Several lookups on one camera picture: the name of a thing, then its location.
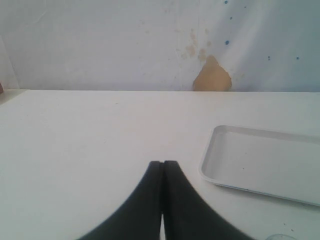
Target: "white tray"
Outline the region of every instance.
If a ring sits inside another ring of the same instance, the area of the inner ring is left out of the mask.
[[[320,206],[320,137],[217,126],[200,174],[216,185]]]

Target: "white wall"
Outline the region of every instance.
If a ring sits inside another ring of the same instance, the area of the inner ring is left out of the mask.
[[[318,0],[0,0],[0,81],[190,90],[204,48],[234,91],[319,92],[319,10]]]

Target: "clear plastic object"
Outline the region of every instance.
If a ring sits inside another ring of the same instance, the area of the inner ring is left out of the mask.
[[[297,239],[288,235],[275,234],[275,235],[269,236],[266,240],[297,240]]]

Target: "dark object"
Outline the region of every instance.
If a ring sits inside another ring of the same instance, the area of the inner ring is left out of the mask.
[[[139,185],[106,221],[80,240],[252,240],[205,203],[176,161],[150,162]]]
[[[123,205],[80,240],[159,240],[164,164],[152,161]]]

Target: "white table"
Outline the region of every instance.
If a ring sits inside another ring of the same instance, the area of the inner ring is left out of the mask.
[[[27,90],[0,105],[0,239],[72,240],[112,214],[150,161],[176,160],[250,236],[320,236],[320,208],[218,187],[198,167],[217,125],[320,136],[320,93]]]

